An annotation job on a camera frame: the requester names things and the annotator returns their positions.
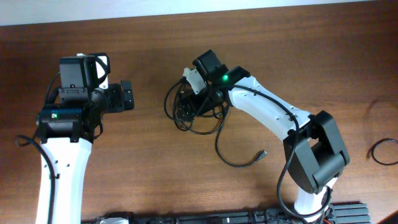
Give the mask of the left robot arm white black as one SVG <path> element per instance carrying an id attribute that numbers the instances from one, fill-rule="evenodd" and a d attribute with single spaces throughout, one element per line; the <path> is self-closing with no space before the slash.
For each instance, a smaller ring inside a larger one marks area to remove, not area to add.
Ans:
<path id="1" fill-rule="evenodd" d="M 36 223 L 80 223 L 86 166 L 103 116 L 134 109 L 132 84 L 110 84 L 106 53 L 60 59 L 61 85 L 37 116 L 41 181 Z"/>

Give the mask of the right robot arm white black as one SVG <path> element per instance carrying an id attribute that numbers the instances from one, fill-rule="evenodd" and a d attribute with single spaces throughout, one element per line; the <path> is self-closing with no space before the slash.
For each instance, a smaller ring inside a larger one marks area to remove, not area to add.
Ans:
<path id="1" fill-rule="evenodd" d="M 278 179 L 281 188 L 285 174 L 298 185 L 293 209 L 281 203 L 289 215 L 315 222 L 329 207 L 332 187 L 350 162 L 350 156 L 335 119 L 321 111 L 311 114 L 282 100 L 265 89 L 242 67 L 228 69 L 208 50 L 185 68 L 182 85 L 189 85 L 174 108 L 174 119 L 193 123 L 194 118 L 220 108 L 241 110 L 263 124 L 282 141 L 286 163 Z"/>

